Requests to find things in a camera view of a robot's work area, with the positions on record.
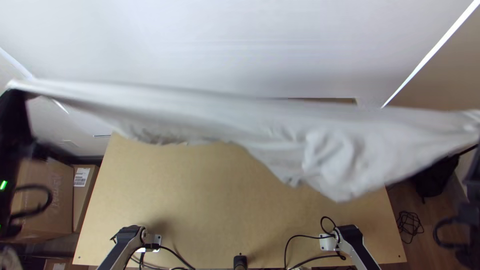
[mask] white cloth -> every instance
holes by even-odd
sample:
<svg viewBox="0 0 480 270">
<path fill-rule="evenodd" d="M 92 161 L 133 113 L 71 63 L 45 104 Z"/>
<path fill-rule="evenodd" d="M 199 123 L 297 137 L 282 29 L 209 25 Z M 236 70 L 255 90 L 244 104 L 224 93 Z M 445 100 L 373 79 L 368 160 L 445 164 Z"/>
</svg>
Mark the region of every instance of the white cloth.
<svg viewBox="0 0 480 270">
<path fill-rule="evenodd" d="M 341 202 L 401 181 L 479 139 L 480 111 L 439 112 L 258 99 L 143 85 L 13 80 L 151 144 L 245 147 L 282 182 Z"/>
</svg>

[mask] white wall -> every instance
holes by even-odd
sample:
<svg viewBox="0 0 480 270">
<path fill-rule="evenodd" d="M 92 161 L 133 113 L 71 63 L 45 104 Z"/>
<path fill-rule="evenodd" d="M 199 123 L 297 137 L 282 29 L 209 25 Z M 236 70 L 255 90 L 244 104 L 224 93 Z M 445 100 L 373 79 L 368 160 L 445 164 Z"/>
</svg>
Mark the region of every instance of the white wall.
<svg viewBox="0 0 480 270">
<path fill-rule="evenodd" d="M 7 0 L 35 76 L 381 106 L 472 0 Z"/>
</svg>

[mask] wooden floor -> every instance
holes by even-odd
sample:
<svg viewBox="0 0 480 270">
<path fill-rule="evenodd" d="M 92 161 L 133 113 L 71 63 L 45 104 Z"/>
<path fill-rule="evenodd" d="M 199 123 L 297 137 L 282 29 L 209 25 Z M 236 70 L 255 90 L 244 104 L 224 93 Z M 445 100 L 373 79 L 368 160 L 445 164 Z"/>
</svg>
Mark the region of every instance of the wooden floor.
<svg viewBox="0 0 480 270">
<path fill-rule="evenodd" d="M 441 195 L 426 198 L 425 204 L 415 192 L 409 182 L 402 182 L 389 187 L 388 196 L 397 218 L 400 211 L 415 212 L 423 225 L 424 233 L 413 238 L 411 244 L 403 243 L 407 263 L 385 264 L 383 270 L 466 270 L 455 259 L 454 252 L 439 247 L 432 236 L 432 229 L 435 224 L 446 217 L 454 216 L 457 213 L 457 205 L 464 200 L 464 194 L 456 179 L 448 184 L 447 190 Z M 442 228 L 439 231 L 439 238 L 449 242 L 466 242 L 466 226 L 452 225 Z"/>
</svg>

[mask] wooden table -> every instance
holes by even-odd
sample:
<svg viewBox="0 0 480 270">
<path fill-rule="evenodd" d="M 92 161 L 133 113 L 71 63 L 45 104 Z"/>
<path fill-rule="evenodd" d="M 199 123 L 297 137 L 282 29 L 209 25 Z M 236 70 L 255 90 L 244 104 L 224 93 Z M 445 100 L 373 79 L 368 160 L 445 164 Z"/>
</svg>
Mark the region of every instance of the wooden table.
<svg viewBox="0 0 480 270">
<path fill-rule="evenodd" d="M 308 186 L 284 185 L 236 145 L 157 146 L 114 134 L 74 264 L 99 265 L 114 246 L 109 239 L 120 228 L 141 225 L 161 234 L 163 246 L 178 251 L 196 268 L 232 268 L 239 253 L 247 255 L 251 268 L 283 268 L 289 237 L 318 236 L 322 216 L 337 225 L 357 225 L 379 264 L 406 262 L 384 188 L 337 204 Z M 287 261 L 291 267 L 325 254 L 318 240 L 296 238 L 289 245 Z M 145 262 L 183 266 L 165 250 L 147 253 Z M 350 259 L 327 258 L 307 266 L 351 264 Z"/>
</svg>

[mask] black wire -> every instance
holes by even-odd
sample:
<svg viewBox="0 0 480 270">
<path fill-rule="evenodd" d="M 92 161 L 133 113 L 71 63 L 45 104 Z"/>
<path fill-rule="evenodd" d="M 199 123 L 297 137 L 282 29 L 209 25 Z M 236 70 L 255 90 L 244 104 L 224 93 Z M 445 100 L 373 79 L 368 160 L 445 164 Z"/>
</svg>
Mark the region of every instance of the black wire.
<svg viewBox="0 0 480 270">
<path fill-rule="evenodd" d="M 396 219 L 396 224 L 399 233 L 406 233 L 407 235 L 411 236 L 409 241 L 405 241 L 403 238 L 401 238 L 402 242 L 404 242 L 405 244 L 412 243 L 414 237 L 417 234 L 423 234 L 425 232 L 424 227 L 420 222 L 419 215 L 414 212 L 399 212 L 398 218 Z"/>
<path fill-rule="evenodd" d="M 309 236 L 309 235 L 303 235 L 303 234 L 297 234 L 288 239 L 285 245 L 285 250 L 283 252 L 283 269 L 287 269 L 287 248 L 289 247 L 289 243 L 292 239 L 297 238 L 297 237 L 304 237 L 304 238 L 310 238 L 310 239 L 325 239 L 325 238 L 332 238 L 333 236 L 325 236 L 325 237 L 316 237 L 316 236 Z"/>
<path fill-rule="evenodd" d="M 134 261 L 134 262 L 137 263 L 138 265 L 141 264 L 141 266 L 146 267 L 146 268 L 148 268 L 148 269 L 152 269 L 152 270 L 165 270 L 164 268 L 153 267 L 153 266 L 150 266 L 150 265 L 145 264 L 145 263 L 140 263 L 140 261 L 138 261 L 133 255 L 130 257 L 130 260 Z"/>
<path fill-rule="evenodd" d="M 117 234 L 115 234 L 112 238 L 110 238 L 111 241 L 113 241 L 115 244 L 117 243 L 117 241 L 115 241 L 115 237 L 117 236 Z M 167 250 L 168 252 L 172 253 L 173 255 L 175 255 L 175 257 L 177 259 L 180 260 L 180 262 L 182 262 L 184 265 L 186 265 L 190 270 L 196 270 L 195 267 L 193 267 L 190 263 L 188 263 L 186 260 L 184 260 L 182 257 L 180 257 L 180 255 L 178 255 L 177 253 L 175 253 L 175 251 L 171 250 L 170 248 L 166 247 L 166 246 L 162 246 L 162 245 L 159 245 L 158 248 L 160 249 L 164 249 L 164 250 Z M 143 266 L 143 267 L 146 267 L 148 269 L 152 269 L 152 270 L 164 270 L 162 268 L 158 268 L 158 267 L 153 267 L 153 266 L 150 266 L 150 265 L 147 265 L 147 264 L 144 264 L 143 262 L 143 256 L 145 255 L 145 252 L 142 252 L 142 254 L 140 255 L 140 261 L 136 260 L 132 255 L 130 255 L 130 260 L 134 261 L 135 263 L 138 264 L 138 268 L 139 270 L 142 270 L 140 267 Z M 178 270 L 178 269 L 181 269 L 181 270 L 184 270 L 183 267 L 174 267 L 174 269 Z"/>
<path fill-rule="evenodd" d="M 165 246 L 160 246 L 161 249 L 164 249 L 164 250 L 167 250 L 169 251 L 171 254 L 175 255 L 175 257 L 177 259 L 180 260 L 180 262 L 182 262 L 184 265 L 186 265 L 188 268 L 190 268 L 191 270 L 196 270 L 195 267 L 193 267 L 192 265 L 190 265 L 190 263 L 188 263 L 186 260 L 184 260 L 182 257 L 180 257 L 180 255 L 178 255 L 177 253 L 175 253 L 175 251 L 171 250 L 170 248 L 168 247 L 165 247 Z"/>
<path fill-rule="evenodd" d="M 438 230 L 446 225 L 452 225 L 452 224 L 461 224 L 461 222 L 458 221 L 458 218 L 455 217 L 448 217 L 440 220 L 435 227 L 433 227 L 433 240 L 435 240 L 436 244 L 439 245 L 440 247 L 444 249 L 449 249 L 449 250 L 468 250 L 469 245 L 466 243 L 449 243 L 449 242 L 443 242 L 439 238 Z"/>
<path fill-rule="evenodd" d="M 140 254 L 140 260 L 138 262 L 138 270 L 142 270 L 142 266 L 144 265 L 144 257 L 145 257 L 145 252 L 142 252 Z"/>
<path fill-rule="evenodd" d="M 18 212 L 18 213 L 12 214 L 10 216 L 10 221 L 15 220 L 15 219 L 25 218 L 25 217 L 36 216 L 36 215 L 42 213 L 43 211 L 45 211 L 52 204 L 52 201 L 54 199 L 52 191 L 48 187 L 46 187 L 44 185 L 41 185 L 41 184 L 27 184 L 27 185 L 19 186 L 15 189 L 15 193 L 17 193 L 19 191 L 25 192 L 25 191 L 29 191 L 29 190 L 40 190 L 40 191 L 45 192 L 46 193 L 46 202 L 43 205 L 39 204 L 36 209 L 25 210 L 23 212 Z"/>
<path fill-rule="evenodd" d="M 325 215 L 325 216 L 322 216 L 321 219 L 320 219 L 320 227 L 321 227 L 321 229 L 322 229 L 323 232 L 326 233 L 327 235 L 329 235 L 329 236 L 335 236 L 335 234 L 330 233 L 330 232 L 328 232 L 328 231 L 325 230 L 325 228 L 324 228 L 324 219 L 329 220 L 329 221 L 333 224 L 333 229 L 335 229 L 335 228 L 337 227 L 337 225 L 335 224 L 335 222 L 334 222 L 331 218 L 329 218 L 328 216 Z"/>
<path fill-rule="evenodd" d="M 320 226 L 321 226 L 321 229 L 323 230 L 323 232 L 325 234 L 327 234 L 328 236 L 310 236 L 310 235 L 304 235 L 304 234 L 297 234 L 297 235 L 294 235 L 292 237 L 290 237 L 288 239 L 288 241 L 286 242 L 286 245 L 285 245 L 285 250 L 283 252 L 283 269 L 284 270 L 288 270 L 287 269 L 287 248 L 289 247 L 289 243 L 292 239 L 294 238 L 297 238 L 297 237 L 304 237 L 304 238 L 310 238 L 310 239 L 325 239 L 325 238 L 334 238 L 335 237 L 335 234 L 334 233 L 329 233 L 325 230 L 324 228 L 324 220 L 327 219 L 329 220 L 332 224 L 333 224 L 333 229 L 335 230 L 335 228 L 337 227 L 337 225 L 335 224 L 335 222 L 328 216 L 323 216 L 321 219 L 320 219 Z M 319 260 L 319 259 L 323 259 L 323 258 L 332 258 L 332 257 L 339 257 L 341 260 L 346 260 L 347 258 L 343 255 L 340 254 L 339 251 L 336 252 L 336 255 L 324 255 L 324 256 L 317 256 L 317 257 L 313 257 L 313 258 L 310 258 L 310 259 L 307 259 L 307 260 L 304 260 L 300 263 L 297 263 L 294 267 L 291 267 L 290 269 L 295 269 L 295 268 L 298 268 L 306 263 L 309 263 L 311 261 L 314 261 L 314 260 Z"/>
</svg>

